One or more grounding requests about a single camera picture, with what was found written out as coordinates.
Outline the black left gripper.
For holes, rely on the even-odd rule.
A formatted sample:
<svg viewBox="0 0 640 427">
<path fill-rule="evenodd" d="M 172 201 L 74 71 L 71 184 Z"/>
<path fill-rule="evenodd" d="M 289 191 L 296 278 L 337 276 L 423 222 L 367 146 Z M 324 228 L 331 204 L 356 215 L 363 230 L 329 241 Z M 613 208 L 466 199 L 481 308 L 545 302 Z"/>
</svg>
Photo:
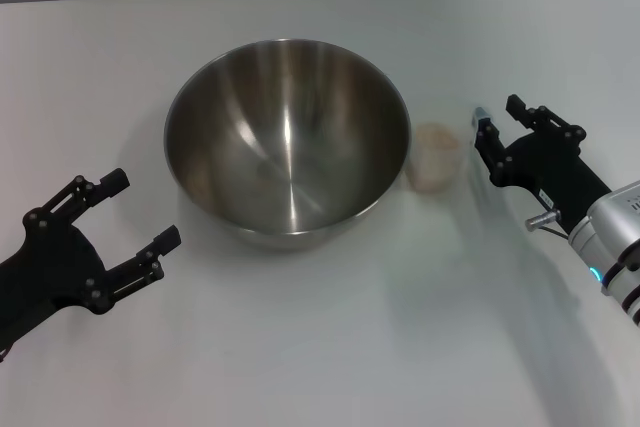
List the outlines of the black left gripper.
<svg viewBox="0 0 640 427">
<path fill-rule="evenodd" d="M 25 214 L 22 246 L 0 262 L 0 345 L 14 344 L 66 307 L 102 315 L 164 278 L 159 258 L 181 244 L 176 226 L 106 270 L 94 246 L 73 225 L 88 209 L 129 186 L 121 168 L 98 183 L 77 175 L 44 205 Z"/>
</svg>

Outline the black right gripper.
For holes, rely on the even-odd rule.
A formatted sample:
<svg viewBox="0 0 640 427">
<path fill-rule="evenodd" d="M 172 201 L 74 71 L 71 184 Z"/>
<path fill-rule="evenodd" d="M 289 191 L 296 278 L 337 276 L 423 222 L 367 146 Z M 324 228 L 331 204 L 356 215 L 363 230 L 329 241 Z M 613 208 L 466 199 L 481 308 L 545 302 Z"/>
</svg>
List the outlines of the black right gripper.
<svg viewBox="0 0 640 427">
<path fill-rule="evenodd" d="M 526 129 L 524 137 L 505 146 L 491 115 L 482 107 L 473 112 L 474 147 L 497 187 L 520 187 L 548 211 L 560 213 L 559 225 L 571 232 L 588 208 L 611 189 L 580 158 L 578 143 L 586 131 L 570 124 L 546 106 L 528 107 L 512 94 L 507 113 Z"/>
</svg>

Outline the stainless steel mixing bowl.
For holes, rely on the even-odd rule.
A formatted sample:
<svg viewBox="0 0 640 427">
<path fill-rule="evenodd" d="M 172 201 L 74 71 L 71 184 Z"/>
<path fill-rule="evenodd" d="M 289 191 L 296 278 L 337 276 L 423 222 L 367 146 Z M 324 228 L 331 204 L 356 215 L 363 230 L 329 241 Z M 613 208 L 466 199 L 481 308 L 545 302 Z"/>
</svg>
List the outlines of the stainless steel mixing bowl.
<svg viewBox="0 0 640 427">
<path fill-rule="evenodd" d="M 168 110 L 163 143 L 176 184 L 213 221 L 249 244 L 306 250 L 362 221 L 396 186 L 411 121 L 366 58 L 269 39 L 195 72 Z"/>
</svg>

